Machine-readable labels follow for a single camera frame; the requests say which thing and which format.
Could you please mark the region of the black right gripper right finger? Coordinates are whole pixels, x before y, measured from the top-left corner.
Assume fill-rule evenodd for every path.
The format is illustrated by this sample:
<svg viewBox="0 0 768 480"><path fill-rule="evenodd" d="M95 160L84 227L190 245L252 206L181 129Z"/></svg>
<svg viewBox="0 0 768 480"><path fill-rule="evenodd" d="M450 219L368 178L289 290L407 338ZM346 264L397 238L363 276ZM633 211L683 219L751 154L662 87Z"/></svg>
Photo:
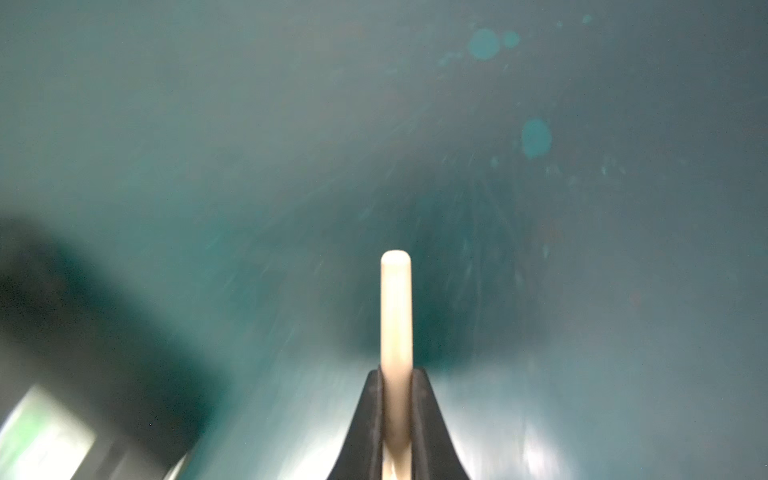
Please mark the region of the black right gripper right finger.
<svg viewBox="0 0 768 480"><path fill-rule="evenodd" d="M452 443L427 372L416 368L411 381L412 478L469 480Z"/></svg>

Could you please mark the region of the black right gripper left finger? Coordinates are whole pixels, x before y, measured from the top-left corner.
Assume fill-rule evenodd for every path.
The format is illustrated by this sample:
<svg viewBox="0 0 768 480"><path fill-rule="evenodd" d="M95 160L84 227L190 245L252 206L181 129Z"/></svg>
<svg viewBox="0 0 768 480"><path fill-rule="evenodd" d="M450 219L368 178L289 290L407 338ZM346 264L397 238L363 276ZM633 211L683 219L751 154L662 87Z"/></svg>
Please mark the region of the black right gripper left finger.
<svg viewBox="0 0 768 480"><path fill-rule="evenodd" d="M371 370L328 480L381 480L383 461L383 380Z"/></svg>

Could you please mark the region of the beige fountain pen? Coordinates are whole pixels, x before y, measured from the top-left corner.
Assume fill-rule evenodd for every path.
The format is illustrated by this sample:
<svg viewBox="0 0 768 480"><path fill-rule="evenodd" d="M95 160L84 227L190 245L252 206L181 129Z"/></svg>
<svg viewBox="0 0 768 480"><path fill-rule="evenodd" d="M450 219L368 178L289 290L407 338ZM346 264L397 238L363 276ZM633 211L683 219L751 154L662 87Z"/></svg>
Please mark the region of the beige fountain pen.
<svg viewBox="0 0 768 480"><path fill-rule="evenodd" d="M411 477L413 371L412 265L409 254L381 257L380 367L383 377L385 479Z"/></svg>

